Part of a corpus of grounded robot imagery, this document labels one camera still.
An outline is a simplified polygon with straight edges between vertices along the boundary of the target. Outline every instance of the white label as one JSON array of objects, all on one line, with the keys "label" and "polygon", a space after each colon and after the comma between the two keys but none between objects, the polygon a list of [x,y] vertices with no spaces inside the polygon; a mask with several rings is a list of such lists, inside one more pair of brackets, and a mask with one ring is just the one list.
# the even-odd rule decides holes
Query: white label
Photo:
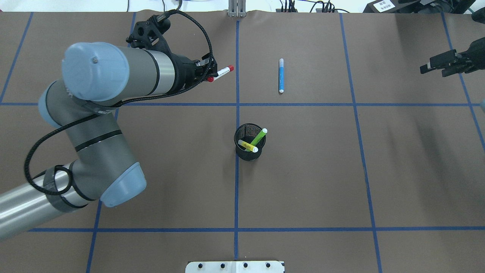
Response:
[{"label": "white label", "polygon": [[383,0],[378,3],[374,4],[374,7],[379,11],[379,12],[384,12],[386,10],[390,10],[391,8],[396,7],[391,0]]}]

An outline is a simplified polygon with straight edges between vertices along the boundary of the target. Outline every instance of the blue plastic cap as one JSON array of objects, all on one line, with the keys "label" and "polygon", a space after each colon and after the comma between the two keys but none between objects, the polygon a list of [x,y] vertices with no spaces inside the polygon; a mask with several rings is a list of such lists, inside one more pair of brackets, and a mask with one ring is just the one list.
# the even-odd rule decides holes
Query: blue plastic cap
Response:
[{"label": "blue plastic cap", "polygon": [[49,123],[52,127],[54,128],[59,128],[61,127],[59,124],[57,124],[57,122],[55,122],[52,117],[50,116],[49,114],[49,111],[47,110],[47,92],[49,91],[49,88],[54,84],[55,82],[53,82],[52,84],[49,85],[49,87],[47,87],[47,89],[44,91],[44,93],[42,93],[42,96],[40,96],[39,98],[39,103],[37,104],[38,108],[39,108],[39,113],[40,113],[40,116],[47,122]]},{"label": "blue plastic cap", "polygon": [[123,91],[129,78],[128,60],[112,44],[76,43],[64,53],[62,75],[76,97],[102,102]]},{"label": "blue plastic cap", "polygon": [[140,194],[146,188],[146,180],[140,163],[136,162],[111,184],[100,200],[107,207],[124,203]]}]

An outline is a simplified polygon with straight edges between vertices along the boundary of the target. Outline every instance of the black mesh cup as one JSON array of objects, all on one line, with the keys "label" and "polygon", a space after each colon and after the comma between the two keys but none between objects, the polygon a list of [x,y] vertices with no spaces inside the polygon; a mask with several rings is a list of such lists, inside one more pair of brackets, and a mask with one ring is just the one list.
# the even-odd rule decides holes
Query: black mesh cup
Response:
[{"label": "black mesh cup", "polygon": [[256,144],[256,147],[258,148],[257,153],[247,152],[245,147],[238,144],[239,139],[242,139],[247,143],[251,143],[251,141],[253,141],[261,130],[261,127],[252,123],[243,124],[236,130],[236,133],[234,134],[234,144],[236,144],[236,153],[240,159],[245,161],[253,161],[261,155],[264,144],[266,143],[266,136],[263,136],[261,141]]}]

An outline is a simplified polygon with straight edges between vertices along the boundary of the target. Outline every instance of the red marker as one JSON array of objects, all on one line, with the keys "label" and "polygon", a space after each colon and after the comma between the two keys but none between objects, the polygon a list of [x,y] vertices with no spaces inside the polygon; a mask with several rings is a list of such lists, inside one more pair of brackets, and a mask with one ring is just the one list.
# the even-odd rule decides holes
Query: red marker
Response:
[{"label": "red marker", "polygon": [[207,78],[207,81],[212,83],[213,81],[219,79],[220,77],[226,75],[227,73],[229,73],[233,70],[234,70],[234,66],[228,66],[226,68],[223,68],[223,69],[217,71],[217,75],[218,75],[217,77],[209,77],[209,78]]}]

